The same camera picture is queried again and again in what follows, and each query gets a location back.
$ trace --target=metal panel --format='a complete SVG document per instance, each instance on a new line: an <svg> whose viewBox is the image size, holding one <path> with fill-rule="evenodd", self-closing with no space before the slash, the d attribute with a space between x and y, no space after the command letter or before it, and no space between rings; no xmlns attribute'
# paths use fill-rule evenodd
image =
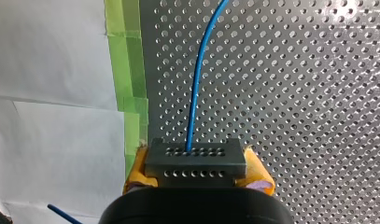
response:
<svg viewBox="0 0 380 224"><path fill-rule="evenodd" d="M141 1L149 139L184 141L218 1ZM296 223L380 223L380 1L232 0L205 55L195 140L254 145Z"/></svg>

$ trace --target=green tape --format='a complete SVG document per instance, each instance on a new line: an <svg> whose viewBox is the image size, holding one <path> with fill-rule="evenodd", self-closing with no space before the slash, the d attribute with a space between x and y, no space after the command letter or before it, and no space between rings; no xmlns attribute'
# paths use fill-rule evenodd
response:
<svg viewBox="0 0 380 224"><path fill-rule="evenodd" d="M106 29L108 36L121 35L125 31L121 0L105 0Z"/></svg>
<svg viewBox="0 0 380 224"><path fill-rule="evenodd" d="M140 145L140 116L134 113L125 114L125 155L135 155Z"/></svg>
<svg viewBox="0 0 380 224"><path fill-rule="evenodd" d="M136 156L126 155L125 156L125 176L128 178L128 175L131 173L132 167L134 166L134 160Z"/></svg>
<svg viewBox="0 0 380 224"><path fill-rule="evenodd" d="M122 0L125 33L128 36L137 35L141 39L140 2L139 0Z"/></svg>
<svg viewBox="0 0 380 224"><path fill-rule="evenodd" d="M125 112L126 174L148 138L148 99L139 0L105 0L106 29L118 110Z"/></svg>
<svg viewBox="0 0 380 224"><path fill-rule="evenodd" d="M148 125L148 99L125 97L123 98L123 109L125 112L138 113L140 125Z"/></svg>
<svg viewBox="0 0 380 224"><path fill-rule="evenodd" d="M118 110L124 111L123 98L126 96L133 96L127 42L126 38L121 36L109 36L108 43L110 47L111 66L113 68Z"/></svg>
<svg viewBox="0 0 380 224"><path fill-rule="evenodd" d="M141 39L127 38L127 44L134 97L147 98Z"/></svg>

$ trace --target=perforated metal sheet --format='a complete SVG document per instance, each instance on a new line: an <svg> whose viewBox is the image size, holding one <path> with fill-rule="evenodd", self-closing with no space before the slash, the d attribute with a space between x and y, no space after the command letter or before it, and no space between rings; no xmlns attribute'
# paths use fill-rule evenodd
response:
<svg viewBox="0 0 380 224"><path fill-rule="evenodd" d="M141 1L149 139L185 140L217 4ZM296 223L380 223L380 1L232 0L218 21L195 140L254 145Z"/></svg>

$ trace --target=yellow part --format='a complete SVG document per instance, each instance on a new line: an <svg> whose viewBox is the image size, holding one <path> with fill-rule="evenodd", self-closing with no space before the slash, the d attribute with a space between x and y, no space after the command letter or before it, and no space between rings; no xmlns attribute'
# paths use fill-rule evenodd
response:
<svg viewBox="0 0 380 224"><path fill-rule="evenodd" d="M141 184L146 186L158 187L158 181L153 177L146 177L144 175L144 163L146 161L148 148L140 147L137 149L136 158L134 159L134 166L128 176L123 188L123 193L128 192L130 185Z"/></svg>
<svg viewBox="0 0 380 224"><path fill-rule="evenodd" d="M246 159L246 178L236 180L237 187L245 187L255 181L267 181L272 184L272 187L265 189L265 193L268 195L274 194L274 179L262 165L259 157L253 151L251 147L245 148L245 159Z"/></svg>
<svg viewBox="0 0 380 224"><path fill-rule="evenodd" d="M129 190L130 185L139 184L151 187L158 187L158 181L156 178L146 177L144 175L144 163L146 161L148 148L140 147L137 150L136 157L134 160L134 166L128 179L125 182L125 187L123 193ZM237 187L246 187L255 181L267 181L272 184L272 187L265 189L265 193L269 195L274 194L274 180L269 175L268 171L262 165L262 162L257 157L256 153L251 149L251 147L245 148L245 159L246 159L246 178L236 180Z"/></svg>

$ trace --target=blue cable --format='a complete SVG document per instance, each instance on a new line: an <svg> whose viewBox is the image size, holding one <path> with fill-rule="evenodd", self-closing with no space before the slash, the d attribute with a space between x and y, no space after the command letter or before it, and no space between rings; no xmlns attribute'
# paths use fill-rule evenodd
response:
<svg viewBox="0 0 380 224"><path fill-rule="evenodd" d="M195 114L196 114L196 105L198 101L198 91L199 91L199 78L201 77L202 64L204 62L204 50L206 48L207 42L209 41L210 35L212 34L213 27L216 25L219 15L227 6L229 0L222 0L219 6L216 8L215 13L210 19L209 24L207 24L206 30L204 31L204 37L201 42L201 46L198 51L198 58L195 64L195 73L193 75L192 83L192 96L190 102L190 117L189 117L189 126L187 128L187 143L186 151L190 152L192 148L192 137L193 137L193 127L195 126Z"/></svg>
<svg viewBox="0 0 380 224"><path fill-rule="evenodd" d="M61 209L55 207L54 205L52 204L48 204L48 208L50 210L52 210L54 213L58 214L60 217L66 219L68 222L72 223L72 224L82 224L80 223L79 221L77 221L75 218L73 217L70 217L68 214L66 214L64 211L62 211Z"/></svg>

